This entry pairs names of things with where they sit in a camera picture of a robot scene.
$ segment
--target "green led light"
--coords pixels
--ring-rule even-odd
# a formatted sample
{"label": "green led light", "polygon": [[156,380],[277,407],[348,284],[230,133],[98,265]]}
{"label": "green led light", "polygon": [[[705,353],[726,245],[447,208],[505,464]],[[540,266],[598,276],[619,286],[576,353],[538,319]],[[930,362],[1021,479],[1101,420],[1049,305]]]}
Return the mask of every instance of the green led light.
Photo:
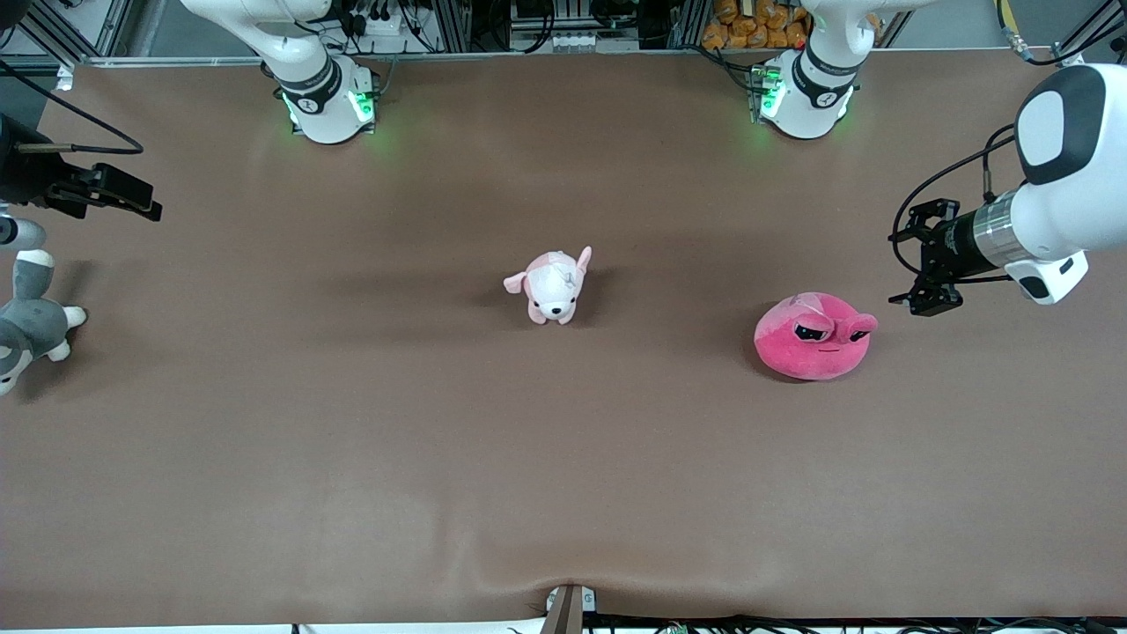
{"label": "green led light", "polygon": [[763,104],[760,106],[760,114],[766,117],[772,117],[779,114],[779,105],[782,104],[782,98],[787,96],[787,83],[781,79],[774,84],[774,87],[763,96]]}
{"label": "green led light", "polygon": [[356,116],[362,122],[372,120],[372,97],[366,93],[360,93],[348,91],[348,100],[352,101],[353,109],[356,110]]}
{"label": "green led light", "polygon": [[293,104],[290,102],[290,97],[282,95],[282,102],[285,104],[285,109],[290,110],[290,120],[292,120],[294,125],[300,125],[298,123],[298,113],[294,111]]}

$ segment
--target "plush eye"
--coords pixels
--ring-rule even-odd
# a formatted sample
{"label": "plush eye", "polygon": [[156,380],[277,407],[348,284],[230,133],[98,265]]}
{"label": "plush eye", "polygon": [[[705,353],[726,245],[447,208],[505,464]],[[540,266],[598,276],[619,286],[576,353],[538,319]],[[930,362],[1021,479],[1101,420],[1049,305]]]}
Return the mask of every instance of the plush eye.
{"label": "plush eye", "polygon": [[825,331],[815,331],[814,329],[807,329],[806,327],[799,327],[796,324],[795,334],[802,341],[822,341],[826,339],[827,333]]}

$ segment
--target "pink plush toy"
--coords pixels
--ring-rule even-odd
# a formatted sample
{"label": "pink plush toy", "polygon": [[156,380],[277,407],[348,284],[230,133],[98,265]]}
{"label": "pink plush toy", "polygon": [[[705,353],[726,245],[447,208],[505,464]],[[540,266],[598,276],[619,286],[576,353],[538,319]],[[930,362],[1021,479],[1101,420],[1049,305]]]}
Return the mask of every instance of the pink plush toy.
{"label": "pink plush toy", "polygon": [[832,294],[799,293],[763,315],[755,327],[755,350],[772,370],[824,382],[857,368],[876,330],[876,316]]}
{"label": "pink plush toy", "polygon": [[529,316],[536,324],[554,320],[567,324],[575,316],[575,300],[583,288],[583,277],[591,261],[591,247],[585,247],[578,261],[570,255],[553,250],[532,260],[527,268],[505,278],[505,289],[529,295]]}

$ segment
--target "dog plush ear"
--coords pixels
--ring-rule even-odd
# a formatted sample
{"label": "dog plush ear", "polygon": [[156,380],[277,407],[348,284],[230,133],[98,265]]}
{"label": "dog plush ear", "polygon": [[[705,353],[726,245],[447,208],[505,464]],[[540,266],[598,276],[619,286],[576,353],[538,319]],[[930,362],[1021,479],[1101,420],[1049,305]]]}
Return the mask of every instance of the dog plush ear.
{"label": "dog plush ear", "polygon": [[583,247],[583,252],[579,253],[579,260],[575,262],[576,268],[580,273],[587,273],[587,264],[591,262],[591,247]]}
{"label": "dog plush ear", "polygon": [[521,285],[524,283],[524,278],[527,276],[529,274],[526,271],[521,270],[520,273],[513,275],[512,277],[505,277],[505,289],[513,294],[520,293]]}

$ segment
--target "stuffed animal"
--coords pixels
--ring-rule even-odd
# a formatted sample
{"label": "stuffed animal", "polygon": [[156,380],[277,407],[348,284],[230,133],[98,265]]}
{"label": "stuffed animal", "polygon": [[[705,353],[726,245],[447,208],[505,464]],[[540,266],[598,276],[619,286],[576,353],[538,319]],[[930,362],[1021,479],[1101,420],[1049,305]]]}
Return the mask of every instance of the stuffed animal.
{"label": "stuffed animal", "polygon": [[529,295],[529,319],[536,324],[552,320],[562,327],[575,316],[575,300],[589,261],[591,247],[583,249],[578,260],[561,250],[545,252],[524,270],[506,277],[505,289]]}
{"label": "stuffed animal", "polygon": [[0,396],[11,392],[32,361],[41,357],[66,359],[66,331],[86,322],[86,310],[43,298],[54,270],[55,260],[45,250],[16,255],[14,296],[0,307]]}
{"label": "stuffed animal", "polygon": [[772,370],[811,382],[857,368],[877,330],[872,314],[826,293],[799,293],[767,310],[755,327],[755,350]]}

